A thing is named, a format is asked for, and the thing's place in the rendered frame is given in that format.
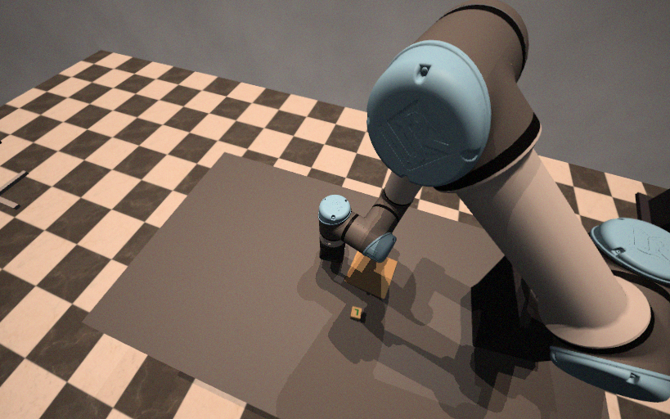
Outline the orange flat mat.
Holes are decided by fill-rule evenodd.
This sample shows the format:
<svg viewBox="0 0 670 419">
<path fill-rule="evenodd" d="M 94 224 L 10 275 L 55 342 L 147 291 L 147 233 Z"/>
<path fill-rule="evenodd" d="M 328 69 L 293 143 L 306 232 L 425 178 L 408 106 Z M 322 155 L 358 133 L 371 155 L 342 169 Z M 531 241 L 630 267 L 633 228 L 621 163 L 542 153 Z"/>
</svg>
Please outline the orange flat mat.
<svg viewBox="0 0 670 419">
<path fill-rule="evenodd" d="M 387 257 L 377 263 L 358 251 L 344 281 L 384 299 L 397 262 Z"/>
</svg>

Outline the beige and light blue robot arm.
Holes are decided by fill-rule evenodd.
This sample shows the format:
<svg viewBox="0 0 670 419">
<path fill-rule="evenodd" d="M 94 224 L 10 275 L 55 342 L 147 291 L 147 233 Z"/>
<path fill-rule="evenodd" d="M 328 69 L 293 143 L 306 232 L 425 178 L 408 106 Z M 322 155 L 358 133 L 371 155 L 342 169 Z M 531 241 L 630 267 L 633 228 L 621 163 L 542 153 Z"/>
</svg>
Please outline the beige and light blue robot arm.
<svg viewBox="0 0 670 419">
<path fill-rule="evenodd" d="M 325 197 L 321 235 L 382 263 L 422 187 L 456 193 L 522 277 L 559 369 L 630 399 L 668 400 L 670 233 L 617 218 L 587 234 L 533 149 L 542 126 L 517 86 L 529 45 L 521 16 L 497 0 L 455 7 L 369 96 L 369 138 L 391 170 L 379 199 L 363 218 L 345 197 Z"/>
</svg>

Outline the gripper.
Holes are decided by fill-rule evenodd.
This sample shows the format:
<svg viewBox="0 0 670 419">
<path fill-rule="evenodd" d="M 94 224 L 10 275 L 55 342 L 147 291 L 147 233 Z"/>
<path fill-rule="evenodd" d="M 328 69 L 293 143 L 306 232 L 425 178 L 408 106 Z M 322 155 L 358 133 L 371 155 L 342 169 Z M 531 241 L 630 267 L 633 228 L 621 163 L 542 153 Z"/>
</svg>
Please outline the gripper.
<svg viewBox="0 0 670 419">
<path fill-rule="evenodd" d="M 343 262 L 344 252 L 345 243 L 343 241 L 328 241 L 320 233 L 320 259 L 340 264 Z"/>
</svg>

